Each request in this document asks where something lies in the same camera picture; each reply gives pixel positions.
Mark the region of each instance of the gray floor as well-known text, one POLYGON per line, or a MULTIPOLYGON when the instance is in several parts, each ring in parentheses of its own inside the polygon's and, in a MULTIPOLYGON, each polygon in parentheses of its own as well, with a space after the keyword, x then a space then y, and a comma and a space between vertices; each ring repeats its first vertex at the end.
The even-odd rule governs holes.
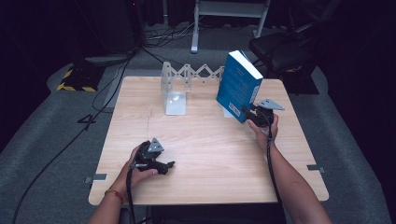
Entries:
MULTIPOLYGON (((192 67, 206 63, 217 68, 224 64, 227 52, 235 49, 243 49, 254 60, 248 50, 252 29, 203 30, 197 54, 190 53, 190 35, 164 47, 147 50, 192 67)), ((31 181, 84 127, 77 121, 96 113, 92 102, 97 92, 56 91, 68 67, 66 64, 50 77, 51 95, 24 122, 0 154, 0 223, 11 222, 18 201, 31 181)), ((118 68, 107 68, 100 90, 117 74, 118 68)), ((141 50, 128 64, 124 75, 139 75, 143 71, 147 73, 140 75, 149 75, 161 69, 156 59, 141 50)), ((317 68, 312 78, 319 94, 290 94, 290 100, 317 164, 326 170, 322 176, 330 199, 323 205, 334 223, 390 223, 381 186, 328 96, 325 76, 317 68)), ((101 107, 113 91, 114 86, 111 91, 109 88, 103 90, 93 102, 95 106, 101 107)), ((110 120, 111 114, 101 114, 96 123, 37 179, 22 202, 17 223, 87 221, 94 206, 88 203, 90 186, 84 183, 84 178, 95 173, 110 120)))

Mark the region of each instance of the book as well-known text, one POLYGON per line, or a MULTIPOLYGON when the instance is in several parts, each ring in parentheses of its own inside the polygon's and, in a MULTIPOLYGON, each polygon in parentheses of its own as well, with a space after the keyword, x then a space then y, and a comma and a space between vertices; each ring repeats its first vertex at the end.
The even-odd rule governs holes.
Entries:
POLYGON ((242 108, 250 109, 262 84, 262 74, 245 53, 235 50, 227 55, 216 100, 241 123, 246 121, 242 108))

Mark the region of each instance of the handheld controller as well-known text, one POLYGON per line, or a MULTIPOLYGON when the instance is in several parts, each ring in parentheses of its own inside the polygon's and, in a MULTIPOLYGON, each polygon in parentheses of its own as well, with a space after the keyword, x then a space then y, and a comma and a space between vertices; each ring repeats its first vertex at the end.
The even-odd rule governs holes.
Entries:
POLYGON ((274 122, 274 109, 285 110, 285 107, 267 98, 251 108, 242 108, 242 111, 247 119, 251 119, 257 127, 265 128, 274 122))
POLYGON ((160 156, 162 151, 164 151, 164 149, 156 138, 153 138, 151 142, 146 141, 142 143, 134 157, 133 166, 139 171, 156 169, 158 170, 158 174, 166 175, 168 170, 174 166, 175 162, 170 161, 165 164, 156 161, 157 157, 160 156))

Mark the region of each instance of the wooden table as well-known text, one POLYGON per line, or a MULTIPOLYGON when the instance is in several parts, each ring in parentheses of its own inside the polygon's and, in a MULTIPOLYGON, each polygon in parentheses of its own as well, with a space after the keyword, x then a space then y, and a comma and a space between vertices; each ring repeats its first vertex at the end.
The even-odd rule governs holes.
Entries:
MULTIPOLYGON (((126 77, 122 81, 113 118, 99 160, 91 204, 99 204, 131 151, 156 137, 165 151, 157 161, 175 161, 167 175, 144 180, 134 189, 134 204, 270 203, 276 201, 266 160, 246 123, 224 118, 215 100, 219 83, 193 79, 187 93, 185 116, 166 116, 160 77, 126 77)), ((257 101, 271 98, 285 107, 279 115, 277 146, 284 157, 307 180, 320 201, 329 193, 303 130, 279 80, 265 79, 257 101)))

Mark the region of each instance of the hand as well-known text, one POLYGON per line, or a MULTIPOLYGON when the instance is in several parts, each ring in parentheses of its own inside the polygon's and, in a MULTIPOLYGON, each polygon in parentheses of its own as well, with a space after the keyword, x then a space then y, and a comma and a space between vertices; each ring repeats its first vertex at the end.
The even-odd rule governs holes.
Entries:
MULTIPOLYGON (((132 160, 134 159, 134 154, 136 154, 137 150, 139 149, 140 146, 137 146, 134 148, 134 150, 131 153, 131 157, 129 158, 129 160, 127 162, 125 162, 125 165, 122 167, 119 176, 117 177, 117 179, 114 181, 113 185, 111 185, 111 189, 114 189, 116 191, 118 191, 119 193, 121 193, 124 198, 128 198, 127 196, 127 188, 126 188, 126 176, 128 174, 128 169, 129 166, 132 163, 132 160)), ((132 172, 132 183, 131 183, 131 187, 134 188, 140 181, 158 174, 158 171, 156 169, 150 169, 147 171, 139 171, 138 169, 134 169, 132 172)))
MULTIPOLYGON (((271 125, 271 133, 273 136, 273 142, 271 144, 275 143, 276 135, 277 135, 277 122, 278 122, 278 116, 274 114, 274 122, 271 125)), ((256 134, 256 141, 259 143, 260 148, 262 151, 266 154, 267 152, 267 139, 268 136, 262 132, 262 129, 260 127, 257 127, 256 124, 251 120, 247 120, 248 126, 253 130, 253 132, 256 134)))

